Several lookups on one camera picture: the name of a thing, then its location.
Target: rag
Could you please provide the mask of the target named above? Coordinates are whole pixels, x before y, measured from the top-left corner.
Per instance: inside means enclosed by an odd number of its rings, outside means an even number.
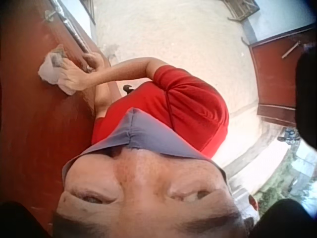
[[[49,84],[57,84],[59,88],[67,95],[73,95],[75,90],[69,89],[68,87],[58,83],[59,75],[62,69],[60,66],[63,62],[63,58],[66,57],[67,56],[63,45],[58,45],[46,55],[43,64],[39,68],[38,75],[43,81],[46,81]]]

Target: hand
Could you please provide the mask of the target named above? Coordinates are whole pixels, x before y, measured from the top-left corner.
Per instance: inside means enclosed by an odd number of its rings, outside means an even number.
[[[104,59],[98,53],[83,54],[83,58],[95,71],[100,71],[105,67]]]
[[[78,68],[71,60],[63,59],[62,70],[58,79],[58,84],[69,89],[82,91],[91,87],[89,74]]]

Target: eye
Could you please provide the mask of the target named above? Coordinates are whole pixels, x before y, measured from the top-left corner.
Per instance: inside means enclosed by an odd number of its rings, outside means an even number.
[[[210,192],[206,190],[201,190],[201,191],[193,192],[191,194],[182,194],[182,195],[172,196],[171,198],[178,201],[183,201],[183,202],[194,202],[194,201],[203,199],[209,194]]]
[[[116,199],[110,199],[108,197],[105,197],[104,195],[98,194],[93,191],[72,190],[71,194],[85,202],[90,202],[94,204],[110,204],[116,200]]]
[[[92,197],[92,196],[84,196],[81,199],[86,201],[86,202],[90,202],[90,203],[96,203],[96,204],[102,204],[103,203],[100,199]]]

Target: eyebrow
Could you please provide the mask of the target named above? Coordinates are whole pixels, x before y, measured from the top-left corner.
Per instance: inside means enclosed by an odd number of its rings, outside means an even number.
[[[107,238],[107,229],[53,214],[53,238]]]
[[[241,214],[239,212],[234,212],[221,217],[207,217],[203,219],[196,219],[190,222],[185,222],[178,226],[178,229],[184,233],[188,234],[203,234],[206,232],[211,232],[235,224],[241,219]]]

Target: wooden door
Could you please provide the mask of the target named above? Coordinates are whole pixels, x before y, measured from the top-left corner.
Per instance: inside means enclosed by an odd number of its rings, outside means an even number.
[[[58,16],[45,21],[45,10],[54,10],[50,1],[7,2],[0,14],[0,199],[22,203],[49,229],[62,192],[61,168],[91,143],[94,89],[69,97],[43,82],[37,72],[50,50],[62,43],[79,67],[86,66],[83,52]]]
[[[297,42],[300,45],[283,59],[282,56]],[[316,30],[310,27],[250,46],[258,85],[258,115],[265,121],[296,126],[296,65],[304,48],[315,42]]]

